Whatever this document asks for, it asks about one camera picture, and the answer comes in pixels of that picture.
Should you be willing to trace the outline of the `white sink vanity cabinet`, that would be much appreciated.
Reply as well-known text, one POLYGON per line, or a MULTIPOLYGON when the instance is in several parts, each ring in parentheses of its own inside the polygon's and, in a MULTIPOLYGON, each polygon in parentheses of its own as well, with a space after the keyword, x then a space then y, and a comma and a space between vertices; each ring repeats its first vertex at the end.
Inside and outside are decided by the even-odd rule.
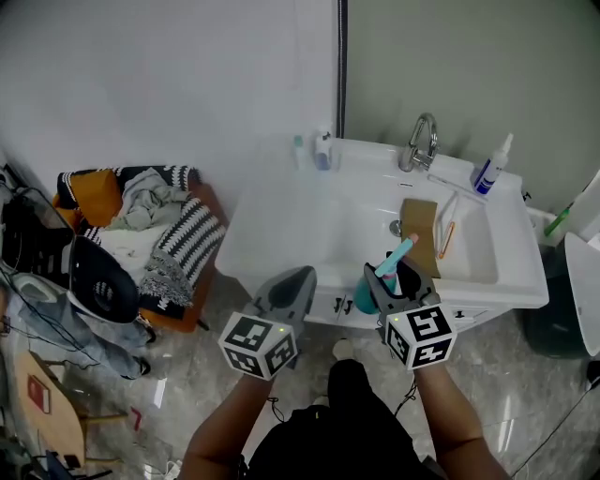
MULTIPOLYGON (((389 224, 405 199, 437 204, 451 191, 428 180, 435 174, 472 190, 474 166, 437 156, 428 171, 403 172, 393 145, 337 139, 334 166, 299 171, 292 160, 267 153, 247 182, 217 255, 218 271, 249 294, 286 270, 310 265, 318 286, 307 319, 313 323, 373 329, 377 319, 353 305, 365 263, 378 264, 399 238, 389 224)), ((513 308, 540 308, 548 287, 533 226, 521 197, 522 181, 502 174, 487 199, 486 223, 463 240, 460 230, 437 266, 435 287, 460 328, 484 323, 513 308)))

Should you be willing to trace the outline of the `round wooden table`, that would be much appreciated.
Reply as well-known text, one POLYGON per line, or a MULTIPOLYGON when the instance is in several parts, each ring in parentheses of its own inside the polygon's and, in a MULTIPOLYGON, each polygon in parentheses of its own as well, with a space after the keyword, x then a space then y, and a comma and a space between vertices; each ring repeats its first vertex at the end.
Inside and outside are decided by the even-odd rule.
POLYGON ((114 458, 93 459, 86 453, 87 428, 93 424, 121 421, 123 413, 93 416, 78 403, 50 369, 51 363, 34 352, 23 352, 16 360, 17 391, 28 424, 60 458, 80 466, 87 463, 114 463, 114 458), (51 413, 44 414, 29 398, 27 376, 35 375, 51 392, 51 413))

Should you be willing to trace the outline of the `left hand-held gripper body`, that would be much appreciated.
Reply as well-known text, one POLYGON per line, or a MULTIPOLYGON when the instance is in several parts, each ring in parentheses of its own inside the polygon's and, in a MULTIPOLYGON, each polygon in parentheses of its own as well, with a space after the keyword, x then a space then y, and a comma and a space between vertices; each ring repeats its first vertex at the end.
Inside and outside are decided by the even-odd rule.
POLYGON ((268 311, 247 303, 227 321, 218 340, 228 365, 241 373, 272 380, 294 367, 298 334, 304 329, 306 307, 268 311))

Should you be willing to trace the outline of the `brown cardboard box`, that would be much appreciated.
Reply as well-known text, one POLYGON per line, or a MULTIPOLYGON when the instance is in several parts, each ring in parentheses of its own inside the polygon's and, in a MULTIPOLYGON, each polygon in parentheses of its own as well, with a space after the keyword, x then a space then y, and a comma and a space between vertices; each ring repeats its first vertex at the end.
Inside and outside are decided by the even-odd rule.
POLYGON ((407 257, 432 278, 441 277, 434 241, 436 211, 435 202, 405 199, 399 217, 401 239, 404 240, 412 233, 418 236, 418 241, 408 252, 407 257))

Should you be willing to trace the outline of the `white cloth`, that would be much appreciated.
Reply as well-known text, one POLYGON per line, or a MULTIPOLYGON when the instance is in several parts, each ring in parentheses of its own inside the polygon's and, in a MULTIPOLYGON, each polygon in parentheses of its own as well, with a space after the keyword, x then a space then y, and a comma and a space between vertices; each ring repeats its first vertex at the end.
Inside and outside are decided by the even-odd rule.
POLYGON ((108 230, 99 233, 100 246, 109 252, 139 286, 152 251, 169 228, 158 225, 142 231, 108 230))

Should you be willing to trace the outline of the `chrome faucet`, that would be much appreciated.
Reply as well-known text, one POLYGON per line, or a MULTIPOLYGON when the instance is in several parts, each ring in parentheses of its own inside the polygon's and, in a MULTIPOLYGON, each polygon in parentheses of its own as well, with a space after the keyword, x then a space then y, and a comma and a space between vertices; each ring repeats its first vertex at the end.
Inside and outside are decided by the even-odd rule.
POLYGON ((439 140, 436 118, 430 112, 423 112, 419 115, 412 136, 398 158, 398 167, 405 173, 409 173, 414 167, 428 171, 438 151, 439 140), (424 127, 427 127, 428 130, 427 149, 420 150, 418 143, 424 127))

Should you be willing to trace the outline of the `black white round device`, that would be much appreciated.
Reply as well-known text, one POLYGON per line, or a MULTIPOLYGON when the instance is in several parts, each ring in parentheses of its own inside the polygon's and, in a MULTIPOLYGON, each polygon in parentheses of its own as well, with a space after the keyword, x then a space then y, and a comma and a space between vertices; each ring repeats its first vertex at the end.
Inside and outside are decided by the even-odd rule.
POLYGON ((103 321, 133 323, 139 313, 138 288, 131 275, 103 247, 77 235, 70 251, 70 298, 103 321))

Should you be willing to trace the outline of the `teal spray bottle pink trigger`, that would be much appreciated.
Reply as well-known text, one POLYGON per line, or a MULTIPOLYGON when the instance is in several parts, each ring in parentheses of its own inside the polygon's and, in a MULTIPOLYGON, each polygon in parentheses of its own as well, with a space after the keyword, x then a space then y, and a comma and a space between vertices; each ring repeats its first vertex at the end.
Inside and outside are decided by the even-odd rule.
MULTIPOLYGON (((390 293, 394 293, 396 289, 399 261, 418 242, 418 238, 417 233, 411 233, 394 251, 388 252, 386 259, 376 268, 375 273, 383 281, 390 293)), ((365 314, 375 314, 378 311, 365 277, 361 277, 356 285, 353 294, 353 305, 365 314)))

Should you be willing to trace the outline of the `person's left forearm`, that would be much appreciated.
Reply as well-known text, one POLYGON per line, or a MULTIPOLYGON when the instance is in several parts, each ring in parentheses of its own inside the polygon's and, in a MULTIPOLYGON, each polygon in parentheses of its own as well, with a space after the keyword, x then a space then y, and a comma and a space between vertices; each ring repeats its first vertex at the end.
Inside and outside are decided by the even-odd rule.
POLYGON ((243 448, 272 390, 245 375, 194 432, 178 480, 236 480, 243 448))

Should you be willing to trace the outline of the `dark blue chair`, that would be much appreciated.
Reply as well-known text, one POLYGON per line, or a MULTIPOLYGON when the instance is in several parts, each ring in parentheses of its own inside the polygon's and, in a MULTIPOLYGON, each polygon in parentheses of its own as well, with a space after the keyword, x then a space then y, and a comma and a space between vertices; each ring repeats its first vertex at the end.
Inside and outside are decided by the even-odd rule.
POLYGON ((56 452, 47 450, 44 455, 31 457, 22 480, 101 480, 112 473, 112 470, 91 475, 74 473, 61 462, 56 452))

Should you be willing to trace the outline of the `grey garment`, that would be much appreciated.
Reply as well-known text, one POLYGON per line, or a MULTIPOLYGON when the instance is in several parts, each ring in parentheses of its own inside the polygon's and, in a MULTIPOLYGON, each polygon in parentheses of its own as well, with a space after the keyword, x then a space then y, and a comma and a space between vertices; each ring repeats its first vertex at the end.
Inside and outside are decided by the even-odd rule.
POLYGON ((188 198, 188 191, 170 186, 154 168, 146 169, 125 183, 122 207, 106 229, 139 232, 173 224, 188 198))

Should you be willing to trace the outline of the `red booklet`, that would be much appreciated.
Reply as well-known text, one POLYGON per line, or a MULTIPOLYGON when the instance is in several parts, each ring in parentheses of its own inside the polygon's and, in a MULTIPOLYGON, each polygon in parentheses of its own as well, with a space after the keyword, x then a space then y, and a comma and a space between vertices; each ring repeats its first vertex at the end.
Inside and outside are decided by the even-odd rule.
POLYGON ((51 392, 35 375, 27 376, 27 393, 33 403, 44 413, 51 413, 51 392))

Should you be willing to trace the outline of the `orange slim stick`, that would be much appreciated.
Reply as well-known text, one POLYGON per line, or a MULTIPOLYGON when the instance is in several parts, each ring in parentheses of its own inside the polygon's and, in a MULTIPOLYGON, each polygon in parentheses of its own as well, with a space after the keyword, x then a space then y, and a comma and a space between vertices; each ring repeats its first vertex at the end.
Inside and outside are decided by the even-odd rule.
POLYGON ((438 259, 439 260, 442 260, 444 258, 455 228, 456 228, 456 222, 450 221, 445 229, 445 232, 444 232, 444 235, 442 238, 442 243, 441 243, 440 249, 438 251, 438 259))

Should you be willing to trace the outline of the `orange cushion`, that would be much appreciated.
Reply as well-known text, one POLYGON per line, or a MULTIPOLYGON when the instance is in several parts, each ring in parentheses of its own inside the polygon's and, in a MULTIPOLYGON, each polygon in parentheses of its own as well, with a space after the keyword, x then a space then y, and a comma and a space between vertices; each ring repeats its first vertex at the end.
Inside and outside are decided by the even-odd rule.
POLYGON ((55 207, 78 210, 92 227, 107 227, 123 206, 122 190, 113 170, 61 172, 55 207))

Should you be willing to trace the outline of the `grey black knitted cloth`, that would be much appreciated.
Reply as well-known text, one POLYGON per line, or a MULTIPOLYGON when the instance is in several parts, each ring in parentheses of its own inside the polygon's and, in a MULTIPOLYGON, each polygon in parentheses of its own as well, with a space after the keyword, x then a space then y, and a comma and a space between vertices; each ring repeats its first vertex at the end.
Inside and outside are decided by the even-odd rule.
POLYGON ((157 312, 193 304, 192 286, 174 257, 155 247, 138 287, 140 305, 157 312))

